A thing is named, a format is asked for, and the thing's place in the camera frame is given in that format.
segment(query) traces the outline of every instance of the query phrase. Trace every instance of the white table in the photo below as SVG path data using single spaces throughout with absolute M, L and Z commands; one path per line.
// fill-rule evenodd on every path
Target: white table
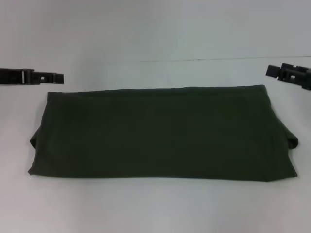
M 269 64 L 311 67 L 311 58 L 295 58 L 311 54 L 307 1 L 68 2 L 0 3 L 0 66 L 65 75 L 64 85 L 0 86 L 0 232 L 311 231 L 311 91 L 264 76 Z M 257 84 L 266 86 L 275 112 L 299 139 L 290 152 L 298 178 L 261 183 L 27 173 L 35 154 L 29 139 L 49 91 Z

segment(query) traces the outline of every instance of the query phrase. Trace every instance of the dark green fabric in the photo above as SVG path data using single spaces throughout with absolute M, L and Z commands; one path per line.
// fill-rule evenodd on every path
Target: dark green fabric
M 49 93 L 30 174 L 272 181 L 297 174 L 297 138 L 266 89 Z

